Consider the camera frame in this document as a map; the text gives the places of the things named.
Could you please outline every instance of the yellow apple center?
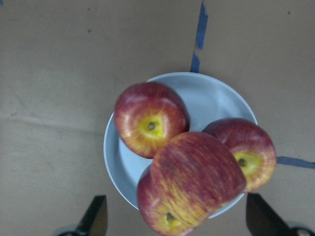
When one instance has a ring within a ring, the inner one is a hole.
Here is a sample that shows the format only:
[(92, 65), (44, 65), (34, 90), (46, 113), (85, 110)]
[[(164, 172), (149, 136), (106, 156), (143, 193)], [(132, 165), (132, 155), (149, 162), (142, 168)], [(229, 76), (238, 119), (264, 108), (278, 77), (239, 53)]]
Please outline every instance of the yellow apple center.
[(246, 176), (253, 174), (257, 169), (261, 168), (263, 159), (258, 156), (245, 152), (237, 152), (234, 156)]
[(182, 225), (182, 222), (179, 221), (178, 219), (176, 219), (170, 212), (166, 212), (166, 221), (167, 224), (171, 227), (171, 228), (176, 228), (180, 225)]
[(150, 116), (139, 121), (138, 128), (150, 138), (163, 137), (163, 123), (160, 116)]

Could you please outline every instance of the cardboard surface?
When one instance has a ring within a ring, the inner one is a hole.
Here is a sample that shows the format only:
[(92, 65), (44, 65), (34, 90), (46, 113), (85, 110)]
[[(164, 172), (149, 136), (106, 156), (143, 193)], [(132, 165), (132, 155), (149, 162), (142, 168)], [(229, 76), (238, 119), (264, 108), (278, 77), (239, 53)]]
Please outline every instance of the cardboard surface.
[[(129, 85), (189, 71), (201, 1), (3, 1), (0, 5), (0, 235), (76, 225), (106, 194), (108, 235), (156, 235), (111, 183), (103, 135)], [(278, 155), (314, 160), (315, 2), (205, 1), (200, 73), (237, 90)], [(315, 171), (278, 165), (259, 190), (313, 230)], [(192, 236), (249, 236), (244, 198)]]

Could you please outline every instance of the blue tape strip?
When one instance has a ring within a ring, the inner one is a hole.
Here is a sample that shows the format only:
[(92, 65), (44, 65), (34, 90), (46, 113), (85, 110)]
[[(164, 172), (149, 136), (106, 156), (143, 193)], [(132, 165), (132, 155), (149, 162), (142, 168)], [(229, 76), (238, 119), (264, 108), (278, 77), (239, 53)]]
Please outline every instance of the blue tape strip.
[(293, 157), (278, 156), (277, 163), (290, 165), (290, 166), (298, 166), (298, 167), (315, 169), (315, 162), (304, 161), (302, 159), (293, 158)]
[(198, 73), (200, 66), (200, 60), (195, 52), (192, 53), (192, 60), (190, 66), (190, 72)]
[(200, 13), (199, 13), (197, 34), (196, 34), (196, 43), (197, 43), (197, 48), (199, 50), (203, 49), (203, 42), (206, 36), (207, 23), (208, 23), (208, 15), (206, 12), (204, 1), (202, 1)]

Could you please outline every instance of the white bowl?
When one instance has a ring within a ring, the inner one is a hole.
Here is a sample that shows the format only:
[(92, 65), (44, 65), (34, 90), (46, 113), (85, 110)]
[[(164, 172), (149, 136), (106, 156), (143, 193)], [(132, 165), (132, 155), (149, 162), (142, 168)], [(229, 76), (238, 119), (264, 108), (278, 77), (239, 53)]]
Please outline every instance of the white bowl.
[[(173, 88), (183, 99), (190, 115), (190, 131), (202, 131), (207, 124), (220, 118), (239, 117), (257, 124), (247, 102), (227, 84), (207, 75), (191, 72), (175, 72), (148, 80)], [(133, 153), (119, 137), (113, 114), (108, 121), (104, 137), (104, 159), (107, 172), (119, 193), (138, 209), (136, 190), (143, 171), (151, 164)], [(213, 218), (234, 206), (244, 194), (240, 194), (209, 218)]]

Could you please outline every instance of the apple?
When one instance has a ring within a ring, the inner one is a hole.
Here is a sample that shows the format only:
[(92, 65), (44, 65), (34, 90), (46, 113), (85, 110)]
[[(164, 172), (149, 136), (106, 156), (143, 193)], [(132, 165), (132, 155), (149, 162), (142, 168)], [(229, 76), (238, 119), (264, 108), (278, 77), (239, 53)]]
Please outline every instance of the apple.
[(203, 132), (216, 137), (233, 153), (246, 177), (245, 192), (253, 192), (271, 178), (277, 163), (274, 144), (260, 126), (243, 118), (223, 118)]
[(181, 97), (157, 82), (135, 84), (123, 91), (115, 103), (114, 121), (125, 145), (148, 159), (190, 126)]
[(152, 230), (163, 236), (184, 236), (194, 230), (172, 217), (156, 192), (150, 170), (142, 175), (137, 188), (138, 208), (142, 218)]
[(165, 207), (161, 217), (168, 212), (176, 221), (193, 228), (246, 186), (241, 168), (227, 147), (197, 131), (181, 133), (161, 147), (150, 172), (151, 185)]

